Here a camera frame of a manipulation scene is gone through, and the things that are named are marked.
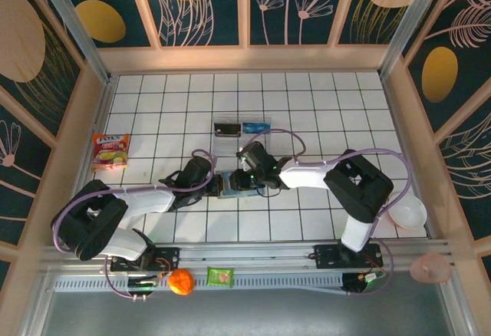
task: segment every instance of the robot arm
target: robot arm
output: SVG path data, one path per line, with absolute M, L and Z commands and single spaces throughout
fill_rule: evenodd
M 249 170 L 238 169 L 230 176 L 230 186 L 235 190 L 255 190 L 265 186 L 272 189 L 301 186 L 330 189 L 348 213 L 341 243 L 352 252 L 364 248 L 375 217 L 394 188 L 392 182 L 362 156 L 332 165 L 299 166 L 291 157 L 277 161 L 259 142 L 247 145 L 237 156 L 245 161 Z M 195 156 L 183 171 L 176 171 L 160 182 L 169 188 L 186 190 L 203 184 L 210 170 L 208 160 Z M 89 193 L 109 189 L 100 180 L 93 180 L 68 204 Z M 119 228 L 120 221 L 149 212 L 175 211 L 204 196 L 217 196 L 221 189 L 221 177 L 215 175 L 202 189 L 192 192 L 171 193 L 146 187 L 137 193 L 95 196 L 71 209 L 62 220 L 58 235 L 82 261 L 105 254 L 123 258 L 143 270 L 154 260 L 156 246 L 137 229 Z M 60 214 L 55 216 L 51 227 Z

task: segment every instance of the white bowl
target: white bowl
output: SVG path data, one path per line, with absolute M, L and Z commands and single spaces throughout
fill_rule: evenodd
M 400 192 L 390 195 L 389 203 L 392 202 Z M 406 193 L 402 199 L 389 209 L 389 216 L 394 223 L 403 229 L 415 230 L 423 227 L 427 221 L 427 209 L 424 204 L 413 194 Z

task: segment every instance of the black object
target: black object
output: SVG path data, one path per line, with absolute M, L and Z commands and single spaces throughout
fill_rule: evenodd
M 215 123 L 214 131 L 216 137 L 240 137 L 242 127 L 240 124 Z
M 279 178 L 282 167 L 292 158 L 283 157 L 279 161 L 266 152 L 260 142 L 247 144 L 237 157 L 245 161 L 251 168 L 249 171 L 236 170 L 230 179 L 230 186 L 235 190 L 251 190 L 268 186 L 271 189 L 288 189 Z
M 359 279 L 359 273 L 343 273 L 343 285 L 341 289 L 345 292 L 361 293 L 367 288 L 368 284 L 364 279 Z
M 354 152 L 346 150 L 343 155 Z M 353 180 L 360 177 L 356 184 Z M 363 223 L 372 223 L 387 201 L 394 184 L 363 156 L 341 161 L 326 173 L 324 182 L 346 209 L 348 215 Z
M 162 266 L 156 262 L 158 258 L 166 259 L 172 266 L 172 268 L 167 268 L 166 271 L 172 271 L 174 269 L 179 268 L 179 253 L 180 249 L 177 247 L 172 248 L 155 248 L 153 246 L 153 253 L 151 259 L 146 261 L 145 266 L 135 264 L 135 262 L 127 261 L 124 258 L 113 257 L 113 261 L 110 263 L 110 271 L 111 272 L 139 272 L 139 271 L 148 271 L 148 272 L 162 272 Z
M 73 201 L 86 194 L 109 189 L 109 186 L 100 180 L 87 183 L 53 218 L 51 228 L 53 229 L 61 212 Z M 94 215 L 88 212 L 89 209 L 99 213 Z M 58 236 L 81 261 L 87 261 L 106 247 L 127 209 L 127 204 L 113 194 L 87 199 L 78 203 L 64 217 Z
M 169 188 L 189 189 L 194 186 L 203 184 L 206 181 L 206 176 L 212 169 L 212 164 L 203 157 L 194 156 L 188 161 L 184 170 L 176 171 L 170 174 L 165 179 L 160 179 L 159 183 L 166 184 Z M 178 208 L 191 206 L 199 202 L 205 195 L 207 186 L 193 192 L 173 192 L 176 197 L 169 211 L 175 211 Z
M 384 266 L 381 247 L 378 244 L 368 243 L 358 253 L 339 244 L 326 244 L 314 246 L 314 252 L 308 256 L 315 260 L 317 269 L 330 268 L 370 268 L 374 261 L 379 267 Z

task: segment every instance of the grid tiles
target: grid tiles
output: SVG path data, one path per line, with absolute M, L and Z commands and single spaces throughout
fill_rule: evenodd
M 305 161 L 335 158 L 347 147 L 400 152 L 376 72 L 131 75 L 119 78 L 105 130 L 131 133 L 128 168 L 95 177 L 115 186 L 157 183 L 184 168 L 196 148 L 211 149 L 213 118 L 230 114 L 271 117 L 272 127 L 295 131 L 307 145 Z M 288 134 L 271 135 L 271 154 L 299 150 Z M 367 158 L 394 181 L 394 191 L 404 188 L 399 160 Z M 236 167 L 236 158 L 218 156 L 217 170 Z M 339 239 L 347 217 L 331 192 L 301 188 L 271 198 L 206 198 L 178 212 L 124 220 L 121 227 L 141 229 L 154 242 L 320 240 Z M 424 237 L 426 231 L 396 228 L 385 215 L 375 235 Z

